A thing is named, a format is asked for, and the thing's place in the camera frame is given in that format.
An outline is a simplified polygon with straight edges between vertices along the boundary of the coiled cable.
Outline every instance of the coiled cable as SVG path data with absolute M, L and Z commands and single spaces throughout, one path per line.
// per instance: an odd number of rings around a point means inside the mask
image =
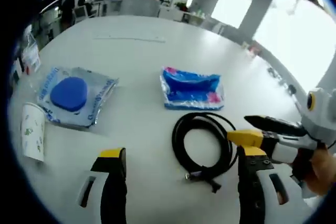
M 216 193 L 221 188 L 221 185 L 213 181 L 213 178 L 227 172 L 235 164 L 238 154 L 236 153 L 232 159 L 232 142 L 227 140 L 227 131 L 211 116 L 224 120 L 233 130 L 236 130 L 233 124 L 221 115 L 211 112 L 189 113 L 182 116 L 175 124 L 172 135 L 172 145 L 178 162 L 189 172 L 186 174 L 186 179 L 206 181 L 212 186 L 212 192 Z M 218 139 L 221 146 L 221 155 L 214 166 L 200 166 L 188 156 L 184 146 L 184 137 L 187 132 L 192 129 L 208 130 Z

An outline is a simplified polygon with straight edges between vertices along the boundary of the white table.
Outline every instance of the white table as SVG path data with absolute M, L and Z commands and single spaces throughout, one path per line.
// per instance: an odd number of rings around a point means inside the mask
M 101 39 L 108 36 L 165 42 Z M 22 104 L 34 101 L 28 78 L 21 79 L 10 102 L 10 130 L 18 159 L 37 195 L 61 220 L 69 204 L 66 191 L 77 177 L 91 168 L 101 150 L 123 146 L 127 149 L 128 223 L 239 223 L 237 164 L 216 178 L 222 184 L 216 194 L 206 183 L 184 181 L 185 170 L 171 148 L 171 132 L 188 111 L 164 108 L 162 66 L 221 74 L 226 98 L 218 114 L 238 129 L 252 128 L 243 118 L 249 114 L 300 119 L 292 99 L 269 76 L 263 60 L 251 59 L 237 44 L 217 34 L 183 23 L 132 16 L 87 19 L 52 40 L 40 56 L 44 66 L 37 77 L 50 66 L 67 66 L 120 78 L 91 133 L 46 124 L 43 164 L 22 157 L 20 147 Z M 188 133 L 186 147 L 200 164 L 217 161 L 218 144 L 207 132 Z

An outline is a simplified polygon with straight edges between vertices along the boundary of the paper cup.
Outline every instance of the paper cup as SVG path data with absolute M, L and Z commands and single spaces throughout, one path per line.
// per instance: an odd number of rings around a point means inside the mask
M 21 137 L 23 154 L 40 161 L 44 160 L 44 110 L 26 102 L 22 108 Z

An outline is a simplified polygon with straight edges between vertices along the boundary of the human hand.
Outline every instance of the human hand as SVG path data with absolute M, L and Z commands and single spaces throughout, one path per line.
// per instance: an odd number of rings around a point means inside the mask
M 320 148 L 314 151 L 310 162 L 313 171 L 305 177 L 305 182 L 313 193 L 325 195 L 336 183 L 336 158 L 327 148 Z

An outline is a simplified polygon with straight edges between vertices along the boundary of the ceiling light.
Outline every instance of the ceiling light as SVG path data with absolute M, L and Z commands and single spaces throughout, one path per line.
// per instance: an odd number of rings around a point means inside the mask
M 53 5 L 53 4 L 56 3 L 57 1 L 60 1 L 60 0 L 55 0 L 55 1 L 52 2 L 51 4 L 47 5 L 46 7 L 44 7 L 44 8 L 42 9 L 42 11 L 41 11 L 40 13 L 44 12 L 46 9 L 48 9 L 51 5 Z

